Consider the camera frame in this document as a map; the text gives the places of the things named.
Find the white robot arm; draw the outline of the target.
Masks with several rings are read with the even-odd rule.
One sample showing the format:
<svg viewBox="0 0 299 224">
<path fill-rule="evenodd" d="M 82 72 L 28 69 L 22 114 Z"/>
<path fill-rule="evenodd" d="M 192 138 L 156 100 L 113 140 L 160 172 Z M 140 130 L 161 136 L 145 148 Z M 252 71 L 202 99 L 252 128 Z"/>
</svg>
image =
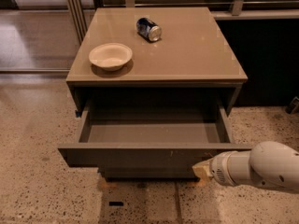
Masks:
<svg viewBox="0 0 299 224">
<path fill-rule="evenodd" d="M 200 180 L 214 179 L 222 186 L 299 192 L 299 152 L 278 142 L 261 142 L 249 151 L 222 152 L 192 169 Z"/>
</svg>

